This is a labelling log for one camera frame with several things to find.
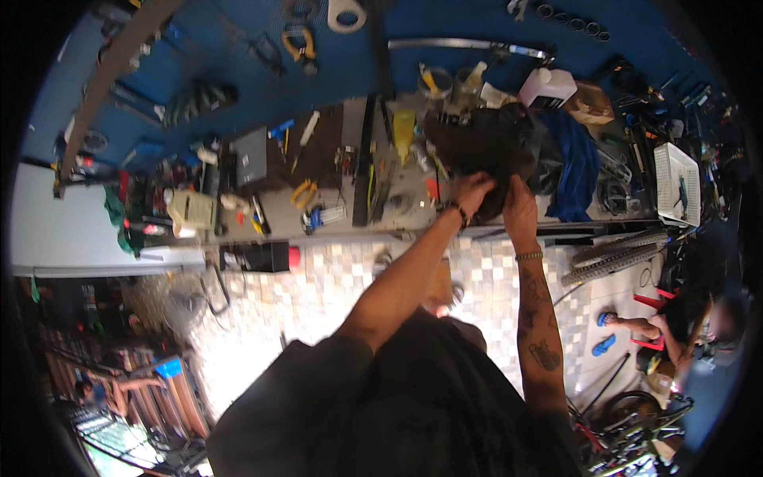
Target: plastic basket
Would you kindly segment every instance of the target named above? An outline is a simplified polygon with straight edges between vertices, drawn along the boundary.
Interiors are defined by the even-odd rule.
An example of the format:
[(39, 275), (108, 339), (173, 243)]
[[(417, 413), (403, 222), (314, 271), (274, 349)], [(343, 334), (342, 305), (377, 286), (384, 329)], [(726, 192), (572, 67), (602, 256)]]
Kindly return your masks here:
[[(663, 222), (682, 227), (700, 225), (700, 167), (673, 143), (655, 148), (657, 172), (657, 213)], [(684, 216), (679, 188), (686, 184), (687, 207)]]

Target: bicycle wheel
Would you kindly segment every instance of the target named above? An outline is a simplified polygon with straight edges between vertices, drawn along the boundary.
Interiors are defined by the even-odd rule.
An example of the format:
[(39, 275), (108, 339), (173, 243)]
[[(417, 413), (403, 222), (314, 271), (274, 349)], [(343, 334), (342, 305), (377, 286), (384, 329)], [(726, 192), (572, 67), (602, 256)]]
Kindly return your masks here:
[(617, 239), (614, 242), (602, 243), (590, 249), (576, 253), (572, 257), (571, 264), (576, 268), (589, 266), (613, 255), (617, 255), (619, 252), (622, 252), (625, 249), (651, 245), (652, 243), (663, 244), (667, 240), (668, 235), (664, 230), (649, 229), (631, 237)]
[(642, 245), (628, 250), (620, 250), (618, 253), (602, 259), (593, 265), (574, 269), (562, 277), (562, 286), (579, 285), (594, 279), (607, 276), (610, 273), (619, 272), (637, 263), (644, 262), (657, 255), (660, 246), (657, 243)]
[(614, 429), (624, 425), (634, 414), (643, 419), (647, 414), (661, 414), (662, 408), (657, 399), (644, 391), (621, 392), (601, 407), (597, 426), (602, 430)]

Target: man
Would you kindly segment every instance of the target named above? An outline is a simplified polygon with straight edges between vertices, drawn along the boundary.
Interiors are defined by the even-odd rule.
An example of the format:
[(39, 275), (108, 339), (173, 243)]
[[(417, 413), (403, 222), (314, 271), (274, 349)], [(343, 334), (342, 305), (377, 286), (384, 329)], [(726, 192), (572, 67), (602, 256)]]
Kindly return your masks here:
[(287, 346), (213, 429), (216, 477), (581, 474), (537, 206), (518, 176), (504, 222), (520, 270), (526, 400), (455, 319), (420, 307), (448, 244), (494, 186), (483, 172), (465, 178), (331, 337)]
[(108, 384), (111, 385), (111, 390), (108, 390), (106, 380), (98, 379), (98, 382), (93, 384), (87, 375), (83, 376), (82, 381), (78, 381), (74, 385), (74, 392), (79, 403), (96, 411), (108, 409), (115, 414), (122, 417), (127, 416), (129, 398), (127, 393), (146, 386), (159, 386), (160, 388), (166, 388), (166, 384), (159, 378), (146, 378), (146, 379), (131, 379), (129, 381), (118, 381), (117, 379), (109, 379)]
[(649, 318), (622, 318), (603, 313), (600, 324), (625, 327), (650, 340), (665, 337), (668, 358), (679, 373), (686, 373), (694, 358), (711, 368), (727, 363), (745, 330), (744, 307), (737, 298), (697, 299), (682, 295), (668, 301)]

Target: red chair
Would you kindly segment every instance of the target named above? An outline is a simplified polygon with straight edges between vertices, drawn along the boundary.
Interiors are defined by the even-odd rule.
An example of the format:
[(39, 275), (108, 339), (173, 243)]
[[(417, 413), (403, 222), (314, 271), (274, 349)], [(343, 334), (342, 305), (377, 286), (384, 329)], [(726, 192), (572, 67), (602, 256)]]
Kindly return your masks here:
[[(668, 300), (658, 300), (657, 298), (650, 298), (648, 296), (643, 296), (643, 295), (634, 295), (633, 299), (636, 300), (638, 303), (643, 303), (644, 305), (651, 306), (655, 310), (659, 311), (659, 309), (664, 307), (669, 300), (672, 300), (673, 298), (676, 297), (676, 295), (678, 294), (678, 290), (676, 290), (675, 293), (670, 293), (670, 292), (666, 292), (665, 290), (661, 290), (657, 288), (657, 294), (667, 298)], [(660, 335), (660, 337), (657, 338), (656, 341), (641, 341), (641, 340), (636, 340), (634, 338), (631, 338), (630, 342), (640, 344), (641, 346), (645, 348), (651, 348), (652, 350), (663, 351), (665, 349), (665, 337), (662, 335)]]

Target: bracelet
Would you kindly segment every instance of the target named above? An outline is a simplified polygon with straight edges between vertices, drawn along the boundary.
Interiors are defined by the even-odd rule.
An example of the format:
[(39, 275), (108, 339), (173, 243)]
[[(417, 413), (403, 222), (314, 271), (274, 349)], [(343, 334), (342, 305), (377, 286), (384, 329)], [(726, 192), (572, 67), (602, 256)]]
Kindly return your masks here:
[(459, 214), (461, 214), (461, 230), (464, 230), (467, 225), (469, 225), (469, 219), (466, 215), (466, 212), (464, 212), (464, 209), (461, 208), (461, 205), (459, 205), (457, 202), (454, 201), (447, 201), (445, 203), (445, 208), (443, 209), (443, 212), (448, 210), (449, 208), (454, 208), (457, 211), (459, 211)]
[(517, 262), (521, 260), (542, 259), (542, 258), (543, 258), (543, 252), (520, 253), (514, 256), (514, 259)]

